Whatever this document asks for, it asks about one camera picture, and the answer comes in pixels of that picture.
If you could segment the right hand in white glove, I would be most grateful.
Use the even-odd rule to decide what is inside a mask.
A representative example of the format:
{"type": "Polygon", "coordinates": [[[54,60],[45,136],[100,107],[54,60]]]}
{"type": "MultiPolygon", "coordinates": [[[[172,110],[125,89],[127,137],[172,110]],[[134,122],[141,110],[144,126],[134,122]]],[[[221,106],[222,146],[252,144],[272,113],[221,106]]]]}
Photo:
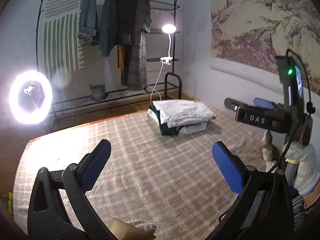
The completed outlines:
{"type": "MultiPolygon", "coordinates": [[[[280,157],[280,153],[272,144],[272,135],[268,130],[264,132],[259,151],[265,161],[266,171],[269,171],[280,157]]],[[[298,142],[292,142],[285,159],[297,165],[292,186],[299,195],[304,198],[308,195],[317,197],[319,195],[319,165],[317,165],[314,147],[311,144],[302,146],[298,142]]]]}

